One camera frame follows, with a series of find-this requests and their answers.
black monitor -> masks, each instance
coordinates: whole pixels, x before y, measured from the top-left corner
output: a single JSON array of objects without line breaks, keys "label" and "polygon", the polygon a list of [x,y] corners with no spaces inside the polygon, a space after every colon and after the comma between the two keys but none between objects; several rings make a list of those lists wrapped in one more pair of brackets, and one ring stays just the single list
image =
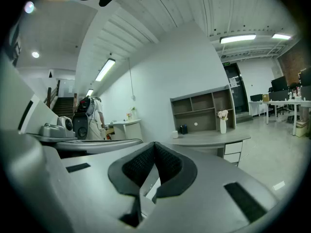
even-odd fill
[{"label": "black monitor", "polygon": [[287,87],[287,82],[286,82],[286,79],[285,77],[280,77],[278,79],[275,79],[275,80],[272,80],[271,81],[271,85],[273,87],[273,91],[276,92],[276,91],[283,91],[283,90],[287,90],[288,87]]},{"label": "black monitor", "polygon": [[311,68],[307,68],[299,73],[300,83],[302,86],[311,85]]},{"label": "black monitor", "polygon": [[262,100],[262,94],[257,94],[257,95],[251,96],[252,102],[257,102],[257,101],[261,101],[261,100]]}]

wooden shelf unit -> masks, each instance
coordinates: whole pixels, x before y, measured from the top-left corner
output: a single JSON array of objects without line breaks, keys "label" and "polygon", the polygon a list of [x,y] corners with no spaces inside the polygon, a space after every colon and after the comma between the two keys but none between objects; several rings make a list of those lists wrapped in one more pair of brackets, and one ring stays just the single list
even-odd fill
[{"label": "wooden shelf unit", "polygon": [[187,125],[188,132],[220,130],[217,112],[228,110],[229,129],[235,129],[235,111],[231,90],[228,85],[171,99],[176,130]]}]

brick wall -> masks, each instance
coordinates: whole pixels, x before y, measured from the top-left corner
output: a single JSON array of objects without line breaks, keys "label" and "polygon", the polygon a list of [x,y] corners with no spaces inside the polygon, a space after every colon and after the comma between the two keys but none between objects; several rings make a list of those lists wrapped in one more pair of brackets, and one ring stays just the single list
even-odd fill
[{"label": "brick wall", "polygon": [[311,67],[311,50],[307,47],[307,43],[300,40],[289,51],[278,58],[287,84],[298,83],[298,73]]}]

cardboard box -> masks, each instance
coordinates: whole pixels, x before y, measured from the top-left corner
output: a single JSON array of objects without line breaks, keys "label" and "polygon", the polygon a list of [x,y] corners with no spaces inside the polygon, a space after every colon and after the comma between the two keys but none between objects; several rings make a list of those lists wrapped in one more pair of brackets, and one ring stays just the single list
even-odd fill
[{"label": "cardboard box", "polygon": [[269,102],[270,100],[269,100],[269,94],[263,94],[262,95],[262,101],[263,102]]}]

small white cup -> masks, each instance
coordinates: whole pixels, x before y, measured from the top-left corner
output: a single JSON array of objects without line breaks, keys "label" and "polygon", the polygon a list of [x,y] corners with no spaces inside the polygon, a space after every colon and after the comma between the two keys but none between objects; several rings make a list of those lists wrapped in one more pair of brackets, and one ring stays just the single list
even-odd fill
[{"label": "small white cup", "polygon": [[172,137],[173,137],[174,139],[178,138],[178,131],[177,131],[177,130],[174,130],[174,131],[172,132]]}]

